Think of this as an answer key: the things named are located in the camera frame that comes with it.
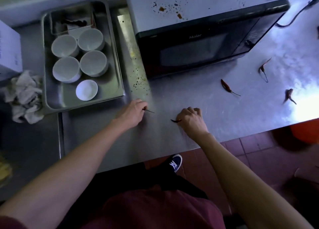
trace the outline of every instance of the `power cord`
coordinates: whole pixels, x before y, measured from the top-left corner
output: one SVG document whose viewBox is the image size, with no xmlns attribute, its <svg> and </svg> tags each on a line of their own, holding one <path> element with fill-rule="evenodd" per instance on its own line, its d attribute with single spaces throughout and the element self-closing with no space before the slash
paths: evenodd
<svg viewBox="0 0 319 229">
<path fill-rule="evenodd" d="M 296 18 L 298 17 L 298 15 L 303 11 L 303 10 L 306 10 L 306 9 L 309 9 L 311 8 L 313 5 L 317 4 L 319 2 L 319 0 L 311 0 L 309 1 L 309 3 L 307 4 L 307 6 L 305 6 L 303 9 L 301 9 L 299 11 L 299 13 L 297 13 L 297 15 L 293 18 L 293 20 L 287 24 L 287 25 L 280 25 L 279 23 L 276 23 L 275 26 L 278 27 L 278 28 L 286 28 L 290 25 L 292 25 L 292 23 L 296 20 Z"/>
</svg>

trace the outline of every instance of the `dish towel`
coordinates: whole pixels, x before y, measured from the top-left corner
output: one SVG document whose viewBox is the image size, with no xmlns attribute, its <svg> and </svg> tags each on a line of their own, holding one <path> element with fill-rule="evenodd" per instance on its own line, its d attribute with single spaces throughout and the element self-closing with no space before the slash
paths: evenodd
<svg viewBox="0 0 319 229">
<path fill-rule="evenodd" d="M 38 75 L 31 76 L 30 71 L 23 71 L 14 77 L 8 86 L 2 88 L 4 101 L 12 108 L 12 120 L 34 124 L 44 118 L 42 110 L 42 80 Z"/>
</svg>

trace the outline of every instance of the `haier logo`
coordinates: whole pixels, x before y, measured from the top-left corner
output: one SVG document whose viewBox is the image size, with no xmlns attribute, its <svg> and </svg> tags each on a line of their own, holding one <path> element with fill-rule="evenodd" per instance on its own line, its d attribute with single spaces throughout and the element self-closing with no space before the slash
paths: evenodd
<svg viewBox="0 0 319 229">
<path fill-rule="evenodd" d="M 201 34 L 197 34 L 197 35 L 194 35 L 194 36 L 190 36 L 189 39 L 199 38 L 199 37 L 201 37 Z"/>
</svg>

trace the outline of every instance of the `blue sneaker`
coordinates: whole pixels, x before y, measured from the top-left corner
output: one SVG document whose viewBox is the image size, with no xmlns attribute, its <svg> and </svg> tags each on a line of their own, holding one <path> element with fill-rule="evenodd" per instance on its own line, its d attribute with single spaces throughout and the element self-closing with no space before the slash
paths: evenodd
<svg viewBox="0 0 319 229">
<path fill-rule="evenodd" d="M 172 160 L 169 162 L 169 165 L 172 167 L 173 171 L 176 173 L 178 169 L 181 167 L 181 162 L 183 158 L 181 155 L 176 154 L 172 157 Z"/>
</svg>

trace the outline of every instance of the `metal hotel pan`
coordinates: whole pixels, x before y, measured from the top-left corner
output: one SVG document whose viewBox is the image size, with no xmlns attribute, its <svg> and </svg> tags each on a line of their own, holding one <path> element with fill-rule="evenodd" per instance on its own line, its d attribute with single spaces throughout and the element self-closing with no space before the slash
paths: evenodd
<svg viewBox="0 0 319 229">
<path fill-rule="evenodd" d="M 90 77 L 86 74 L 82 74 L 77 82 L 71 84 L 61 83 L 55 80 L 52 74 L 53 65 L 58 58 L 51 52 L 51 44 L 57 37 L 51 32 L 51 17 L 54 16 L 56 18 L 60 15 L 61 19 L 76 20 L 77 18 L 82 18 L 83 14 L 89 15 L 87 12 L 83 11 L 88 9 L 93 11 L 96 27 L 104 35 L 106 45 L 102 52 L 109 59 L 108 71 L 100 77 Z M 99 102 L 120 98 L 125 95 L 110 12 L 106 0 L 91 0 L 46 13 L 42 17 L 42 28 L 45 51 L 42 100 L 46 114 L 89 106 Z M 83 54 L 80 52 L 76 58 L 80 61 L 82 55 Z M 94 80 L 99 86 L 98 94 L 87 102 L 81 101 L 75 94 L 77 85 L 85 79 Z"/>
</svg>

